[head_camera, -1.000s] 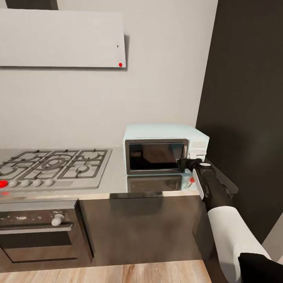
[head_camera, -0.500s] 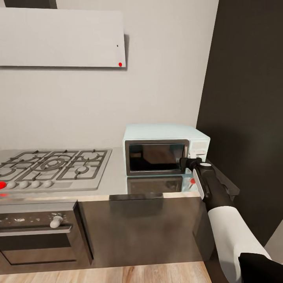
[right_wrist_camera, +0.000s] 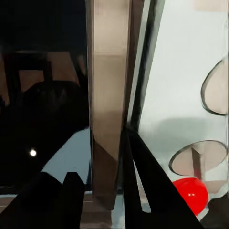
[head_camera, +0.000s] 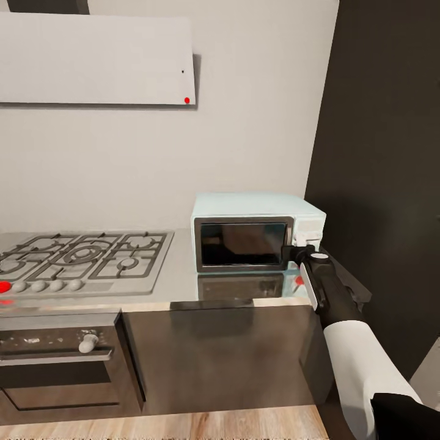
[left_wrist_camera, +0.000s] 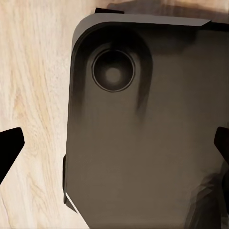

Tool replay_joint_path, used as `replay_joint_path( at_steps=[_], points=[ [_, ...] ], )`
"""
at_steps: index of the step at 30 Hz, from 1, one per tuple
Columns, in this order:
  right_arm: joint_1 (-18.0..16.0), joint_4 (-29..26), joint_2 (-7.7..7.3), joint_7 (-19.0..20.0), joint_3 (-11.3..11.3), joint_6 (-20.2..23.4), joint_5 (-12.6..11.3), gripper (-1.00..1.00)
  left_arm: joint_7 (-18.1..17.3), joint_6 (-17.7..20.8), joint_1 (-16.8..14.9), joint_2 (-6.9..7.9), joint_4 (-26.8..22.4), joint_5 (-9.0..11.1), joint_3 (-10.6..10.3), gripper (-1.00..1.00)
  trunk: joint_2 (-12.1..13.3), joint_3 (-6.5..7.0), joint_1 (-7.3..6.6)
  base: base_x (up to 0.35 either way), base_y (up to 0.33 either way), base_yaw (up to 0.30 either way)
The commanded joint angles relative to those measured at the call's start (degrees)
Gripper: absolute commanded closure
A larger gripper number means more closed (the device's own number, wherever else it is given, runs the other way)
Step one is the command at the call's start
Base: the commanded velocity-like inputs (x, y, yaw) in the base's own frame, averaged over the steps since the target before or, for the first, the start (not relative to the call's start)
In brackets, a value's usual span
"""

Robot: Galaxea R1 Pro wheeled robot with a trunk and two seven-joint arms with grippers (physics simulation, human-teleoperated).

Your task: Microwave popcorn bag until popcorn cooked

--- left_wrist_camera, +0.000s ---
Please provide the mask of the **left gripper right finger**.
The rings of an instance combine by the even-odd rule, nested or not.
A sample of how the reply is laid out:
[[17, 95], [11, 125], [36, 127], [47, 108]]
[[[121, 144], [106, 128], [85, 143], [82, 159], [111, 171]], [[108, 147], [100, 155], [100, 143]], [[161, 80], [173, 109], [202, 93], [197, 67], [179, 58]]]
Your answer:
[[214, 145], [218, 151], [222, 154], [224, 159], [229, 165], [229, 129], [224, 127], [218, 127], [215, 138]]

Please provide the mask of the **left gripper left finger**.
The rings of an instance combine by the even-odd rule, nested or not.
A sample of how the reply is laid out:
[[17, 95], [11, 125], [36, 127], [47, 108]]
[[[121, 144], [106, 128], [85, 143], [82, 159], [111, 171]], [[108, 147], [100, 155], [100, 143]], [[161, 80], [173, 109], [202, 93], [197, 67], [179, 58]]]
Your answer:
[[25, 145], [20, 127], [0, 132], [0, 184]]

